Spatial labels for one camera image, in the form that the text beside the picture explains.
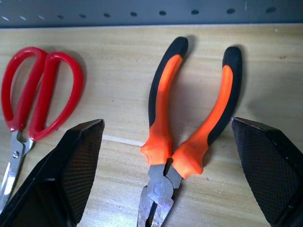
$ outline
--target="orange grip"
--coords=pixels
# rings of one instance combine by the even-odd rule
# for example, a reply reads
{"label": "orange grip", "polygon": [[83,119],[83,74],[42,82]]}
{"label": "orange grip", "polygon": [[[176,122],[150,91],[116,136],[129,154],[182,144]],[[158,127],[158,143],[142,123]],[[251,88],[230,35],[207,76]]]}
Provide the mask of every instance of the orange grip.
{"label": "orange grip", "polygon": [[169,88],[181,62],[181,55],[172,56],[161,74],[156,100],[153,100],[156,103],[155,120],[150,126],[149,138],[140,150],[147,157],[149,165],[165,164],[171,156],[172,138],[167,121],[167,105]]}
{"label": "orange grip", "polygon": [[183,177],[202,174],[202,158],[209,146],[209,134],[218,124],[227,109],[233,86],[233,73],[229,65],[223,67],[223,76],[217,101],[200,128],[183,142],[172,158],[173,167]]}

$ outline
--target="pegboard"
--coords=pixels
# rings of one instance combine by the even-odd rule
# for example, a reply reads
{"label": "pegboard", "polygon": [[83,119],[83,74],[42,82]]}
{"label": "pegboard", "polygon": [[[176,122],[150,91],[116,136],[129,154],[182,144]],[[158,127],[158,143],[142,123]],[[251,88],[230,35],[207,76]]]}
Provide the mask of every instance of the pegboard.
{"label": "pegboard", "polygon": [[302,23],[303,0],[0,0],[0,27]]}

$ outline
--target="pliers jaw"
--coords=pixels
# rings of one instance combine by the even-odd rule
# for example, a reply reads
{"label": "pliers jaw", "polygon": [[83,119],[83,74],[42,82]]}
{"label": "pliers jaw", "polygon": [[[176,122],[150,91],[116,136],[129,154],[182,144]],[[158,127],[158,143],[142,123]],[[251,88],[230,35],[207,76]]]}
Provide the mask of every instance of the pliers jaw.
{"label": "pliers jaw", "polygon": [[161,226],[174,203],[174,192],[179,188],[182,177],[173,166],[166,176],[164,171],[165,165],[150,167],[150,181],[140,197],[138,227]]}

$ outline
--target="scissor pivot screw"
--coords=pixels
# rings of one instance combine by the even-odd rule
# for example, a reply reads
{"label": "scissor pivot screw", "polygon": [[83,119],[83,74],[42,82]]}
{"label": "scissor pivot screw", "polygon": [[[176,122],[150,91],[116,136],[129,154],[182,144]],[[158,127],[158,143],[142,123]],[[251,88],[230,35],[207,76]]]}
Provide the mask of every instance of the scissor pivot screw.
{"label": "scissor pivot screw", "polygon": [[19,157],[19,152],[18,151],[14,151],[13,152],[13,157],[14,158],[18,158]]}

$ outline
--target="metal jaw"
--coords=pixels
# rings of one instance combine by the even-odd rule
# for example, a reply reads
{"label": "metal jaw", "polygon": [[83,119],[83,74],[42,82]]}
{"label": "metal jaw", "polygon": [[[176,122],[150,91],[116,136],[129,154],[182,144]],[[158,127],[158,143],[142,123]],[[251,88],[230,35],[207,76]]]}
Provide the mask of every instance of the metal jaw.
{"label": "metal jaw", "polygon": [[138,214],[138,227],[161,226],[174,203],[174,189],[179,188],[182,177],[173,166],[164,176],[165,165],[150,167],[150,181],[142,190]]}
{"label": "metal jaw", "polygon": [[29,152],[34,145],[34,142],[30,138],[28,138],[25,143],[20,142],[18,138],[19,131],[12,132],[10,140],[12,153],[0,188],[0,214],[13,192],[22,160],[25,154]]}

